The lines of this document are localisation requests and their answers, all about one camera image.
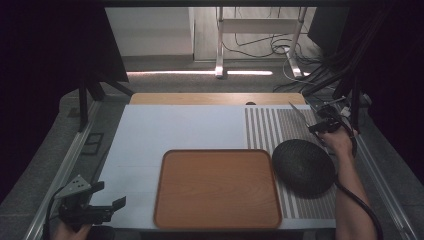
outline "orange tray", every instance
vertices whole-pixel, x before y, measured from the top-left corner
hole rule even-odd
[[[277,228],[281,216],[266,151],[171,150],[164,155],[154,213],[159,228]]]

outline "black cable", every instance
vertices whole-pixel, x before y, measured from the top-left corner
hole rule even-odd
[[[269,53],[269,54],[266,54],[266,55],[262,55],[262,56],[255,56],[255,55],[251,55],[251,54],[249,54],[249,53],[245,53],[245,52],[242,52],[242,51],[229,49],[229,48],[225,45],[225,43],[224,43],[224,42],[222,42],[222,45],[224,46],[224,48],[225,48],[225,49],[227,49],[227,50],[228,50],[228,51],[230,51],[230,52],[241,53],[241,54],[244,54],[244,55],[246,55],[246,56],[254,57],[254,58],[265,58],[265,57],[269,57],[269,56],[271,56],[271,55],[273,55],[273,54],[274,54],[274,53],[272,52],[272,53]]]
[[[277,18],[280,18],[280,13],[281,13],[281,7],[280,7],[280,8],[278,8]],[[274,48],[272,47],[272,44],[273,44],[274,38],[275,38],[275,34],[272,34],[271,41],[270,41],[270,43],[269,43],[269,45],[271,46],[271,51],[272,51],[272,52],[275,52]]]
[[[343,49],[340,51],[332,54],[331,56],[324,57],[321,62],[322,64],[325,64],[327,66],[335,66],[335,65],[345,65],[346,61],[350,59],[351,53],[353,52],[355,46],[358,44],[358,41],[362,39],[363,35],[367,32],[367,29],[369,28],[370,22],[368,20],[361,29],[356,33],[356,35],[345,45]],[[303,56],[299,56],[299,59],[307,60]]]
[[[358,196],[356,196],[354,193],[352,193],[351,191],[349,191],[349,189],[347,189],[346,187],[344,187],[340,181],[339,181],[339,177],[336,176],[336,181],[334,182],[336,184],[336,186],[343,192],[345,193],[347,196],[349,196],[353,201],[355,201],[367,214],[368,216],[371,218],[372,222],[374,223],[374,227],[376,229],[377,232],[377,239],[378,240],[383,240],[384,236],[383,236],[383,230],[381,228],[381,224],[378,221],[377,216],[375,215],[375,213],[372,211],[372,209],[370,207],[368,207],[368,205],[366,203],[364,203],[364,201],[362,201]]]
[[[339,52],[339,53],[337,53],[337,54],[335,54],[335,55],[332,55],[332,56],[330,56],[330,57],[327,57],[327,58],[323,58],[322,60],[316,60],[316,59],[310,59],[310,58],[305,58],[304,56],[303,56],[303,53],[302,53],[302,46],[301,45],[299,45],[299,51],[300,51],[300,54],[298,54],[297,52],[295,52],[295,54],[296,54],[296,60],[300,60],[299,62],[301,62],[302,64],[307,64],[307,63],[309,63],[309,64],[313,64],[313,63],[321,63],[321,66],[322,67],[324,67],[324,70],[323,71],[321,71],[318,75],[316,75],[313,79],[311,79],[310,81],[309,81],[309,83],[312,83],[312,82],[316,82],[318,79],[319,79],[319,77],[320,77],[320,75],[322,75],[326,70],[331,70],[331,66],[332,65],[335,65],[335,64],[341,64],[341,63],[343,63],[345,60],[347,60],[347,58],[348,58],[348,56],[350,56],[350,52],[352,51],[352,47],[348,47],[348,48],[344,48],[343,49],[343,51],[341,51],[341,52]],[[299,90],[299,92],[302,92],[302,90],[306,87],[307,85],[304,85],[300,90]]]
[[[302,51],[302,45],[300,45],[299,43],[296,44],[296,47],[299,46],[299,53],[297,53],[295,51],[295,56],[296,56],[296,60],[300,60],[303,64],[305,64],[304,62],[307,63],[325,63],[325,61],[323,60],[323,58],[321,57],[320,59],[317,58],[310,58],[310,57],[305,57],[303,55],[303,51]]]
[[[257,42],[260,42],[260,41],[264,41],[264,40],[267,40],[267,39],[272,39],[272,38],[274,38],[274,37],[282,37],[282,36],[286,36],[286,35],[289,35],[289,34],[278,34],[278,35],[275,35],[275,36],[271,36],[271,37],[266,37],[266,38],[260,38],[260,39],[258,39],[258,40],[253,40],[253,41],[251,41],[251,42],[246,42],[246,43],[237,43],[237,45],[239,46],[239,47],[242,47],[242,46],[244,46],[244,45],[249,45],[249,44],[252,44],[252,43],[257,43]]]
[[[279,7],[279,8],[278,8],[277,18],[280,18],[281,8],[282,8],[282,7]],[[271,15],[272,15],[272,7],[270,8],[268,18],[270,18],[270,17],[271,17]]]
[[[298,85],[298,84],[305,84],[305,86],[306,85],[308,85],[308,83],[309,82],[302,82],[302,81],[304,81],[304,80],[307,80],[307,79],[309,79],[309,78],[311,78],[312,76],[314,76],[314,74],[319,70],[319,69],[321,69],[323,66],[322,65],[320,65],[320,66],[318,66],[317,68],[315,68],[308,76],[305,76],[305,77],[302,77],[302,78],[299,78],[299,79],[296,79],[296,81],[293,81],[293,82],[291,82],[291,83],[287,83],[287,84],[280,84],[280,85],[277,85],[277,86],[274,86],[274,88],[273,88],[273,90],[272,90],[272,92],[276,92],[278,89],[280,89],[280,88],[282,88],[282,87],[288,87],[288,86],[294,86],[293,88],[295,88],[296,87],[296,85]]]
[[[289,41],[289,42],[291,42],[292,40],[291,39],[287,39],[287,38],[282,38],[282,39],[277,39],[277,40],[274,41],[273,39],[274,38],[271,39],[271,43],[270,43],[272,52],[275,53],[275,54],[277,54],[277,55],[285,55],[285,54],[287,54],[287,52],[284,49],[284,47],[290,48],[289,45],[287,45],[287,44],[275,45],[275,43],[276,42],[279,42],[279,41]],[[277,49],[279,49],[279,48],[283,48],[284,51],[283,52],[278,52]]]
[[[240,12],[240,8],[241,7],[238,7],[238,10],[237,10],[237,7],[234,7],[234,18],[237,18],[237,13],[236,13],[237,11],[240,15],[240,18],[243,18],[243,16],[241,15],[241,12]],[[269,8],[269,14],[268,14],[268,17],[266,17],[266,18],[271,17],[271,14],[272,14],[272,7]],[[262,38],[262,39],[259,39],[259,40],[256,40],[256,41],[240,44],[240,43],[238,43],[237,33],[234,33],[234,40],[236,41],[236,44],[239,47],[244,46],[244,45],[248,45],[248,44],[252,44],[252,43],[256,43],[256,42],[260,42],[260,41],[263,41],[263,40],[266,40],[266,39],[268,39],[268,38]]]
[[[328,66],[328,64],[323,62],[322,59],[320,58],[301,57],[296,51],[295,51],[295,58],[296,58],[296,61],[302,63],[303,65],[322,64],[322,65]]]
[[[328,72],[329,72],[329,69],[328,68],[323,68],[320,72],[318,72],[317,75],[315,75],[311,80],[309,80],[308,83],[314,83],[314,82],[316,82],[321,77],[321,75],[327,74]],[[303,85],[302,88],[300,88],[298,92],[301,93],[303,91],[303,89],[306,86],[308,86],[308,85],[309,84]]]
[[[44,219],[43,226],[43,239],[50,240],[50,212],[54,203],[54,197],[63,189],[64,187],[60,187],[50,198],[49,205],[46,210],[46,218]]]

